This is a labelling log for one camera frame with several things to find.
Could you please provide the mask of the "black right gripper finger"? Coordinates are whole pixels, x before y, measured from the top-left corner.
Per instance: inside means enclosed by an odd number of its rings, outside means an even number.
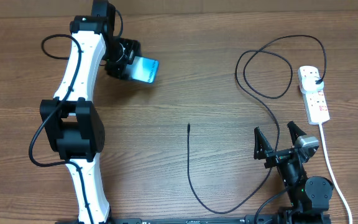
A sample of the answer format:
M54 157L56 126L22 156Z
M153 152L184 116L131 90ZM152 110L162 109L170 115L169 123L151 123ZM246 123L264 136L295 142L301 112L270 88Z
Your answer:
M269 154L273 153L273 148L268 142L267 138L261 132L259 127L254 129L255 146L254 146L254 159L266 159Z
M300 136L306 135L306 133L303 130L301 130L293 121L290 121L287 124L287 128L290 132L291 141L292 141L293 145L295 145L296 140Z

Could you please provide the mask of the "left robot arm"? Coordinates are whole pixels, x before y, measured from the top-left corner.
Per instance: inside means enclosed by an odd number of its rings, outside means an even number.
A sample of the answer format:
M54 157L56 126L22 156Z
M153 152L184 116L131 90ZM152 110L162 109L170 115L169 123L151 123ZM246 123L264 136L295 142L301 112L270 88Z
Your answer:
M140 42L114 35L120 12L109 1L94 1L91 14L70 23L70 56L63 80L51 100L42 100L42 124L58 165L70 171L78 200L75 223L112 223L100 171L104 124L93 103L101 61L111 77L152 83L158 62L142 58Z

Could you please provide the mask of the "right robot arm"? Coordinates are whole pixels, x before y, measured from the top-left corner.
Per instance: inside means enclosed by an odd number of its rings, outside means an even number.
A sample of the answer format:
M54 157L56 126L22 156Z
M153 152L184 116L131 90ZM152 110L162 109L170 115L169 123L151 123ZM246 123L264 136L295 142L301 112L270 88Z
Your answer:
M293 121L287 124L292 147L281 151L272 149L261 130L254 129L254 158L264 160L267 169L277 168L284 189L264 202L252 216L252 223L331 223L329 201L333 195L333 183L321 176L308 177L304 164L319 148L319 140L307 135ZM281 207L277 213L261 215L266 204L283 194L287 194L291 205Z

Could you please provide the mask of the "blue screen Galaxy smartphone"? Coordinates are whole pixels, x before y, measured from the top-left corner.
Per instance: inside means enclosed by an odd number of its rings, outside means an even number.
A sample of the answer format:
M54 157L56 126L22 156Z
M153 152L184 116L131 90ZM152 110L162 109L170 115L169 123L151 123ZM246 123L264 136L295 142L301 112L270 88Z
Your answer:
M135 56L133 63L127 65L126 72L131 80L153 83L158 72L158 66L158 60Z

